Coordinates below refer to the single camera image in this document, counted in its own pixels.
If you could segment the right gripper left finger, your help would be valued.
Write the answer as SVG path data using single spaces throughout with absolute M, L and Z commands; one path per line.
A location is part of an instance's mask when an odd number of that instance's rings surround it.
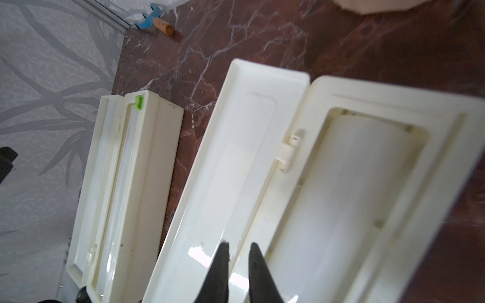
M 195 303 L 227 303 L 229 300 L 229 243 L 217 248 Z

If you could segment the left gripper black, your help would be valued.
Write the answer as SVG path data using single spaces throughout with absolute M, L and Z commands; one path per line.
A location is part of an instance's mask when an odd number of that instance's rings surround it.
M 2 183 L 12 171 L 13 161 L 17 156 L 18 153 L 8 146 L 0 148 L 0 183 Z

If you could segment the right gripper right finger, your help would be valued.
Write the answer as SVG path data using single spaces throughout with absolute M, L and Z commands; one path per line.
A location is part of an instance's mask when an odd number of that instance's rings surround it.
M 248 257 L 251 303 L 283 303 L 259 245 L 253 242 Z

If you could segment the cream dispenser lid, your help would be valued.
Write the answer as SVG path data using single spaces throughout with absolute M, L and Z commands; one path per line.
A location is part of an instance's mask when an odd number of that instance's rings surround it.
M 144 302 L 195 301 L 219 244 L 238 246 L 309 74 L 232 61 Z
M 66 264 L 66 272 L 80 289 L 87 285 L 90 249 L 98 232 L 105 194 L 112 189 L 125 114 L 123 97 L 101 98 Z

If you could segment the cream dispenser box base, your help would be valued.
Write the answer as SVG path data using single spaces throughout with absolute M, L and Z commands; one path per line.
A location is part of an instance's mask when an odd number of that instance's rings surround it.
M 159 255 L 184 111 L 148 90 L 121 97 L 126 107 L 123 130 L 130 104 L 139 110 L 139 119 L 128 176 L 130 185 L 125 191 L 116 237 L 114 278 L 107 285 L 107 302 L 138 302 L 143 298 Z M 84 288 L 92 302 L 101 302 L 92 286 L 98 270 L 110 192 L 105 194 L 101 221 L 88 260 L 90 267 Z

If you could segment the white plastic wrap roll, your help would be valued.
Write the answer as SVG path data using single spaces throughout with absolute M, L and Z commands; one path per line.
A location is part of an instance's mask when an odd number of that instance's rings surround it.
M 138 119 L 139 110 L 135 109 L 133 104 L 130 104 L 125 119 L 116 176 L 110 192 L 109 211 L 102 238 L 98 270 L 96 277 L 93 279 L 92 288 L 101 302 L 108 301 L 109 291 L 107 290 L 107 285 L 114 278 L 115 261 L 117 260 L 114 250 L 116 248 L 116 237 L 121 222 L 121 215 L 123 214 L 125 191 L 130 185 L 128 176 L 131 172 L 130 165 L 134 154 Z

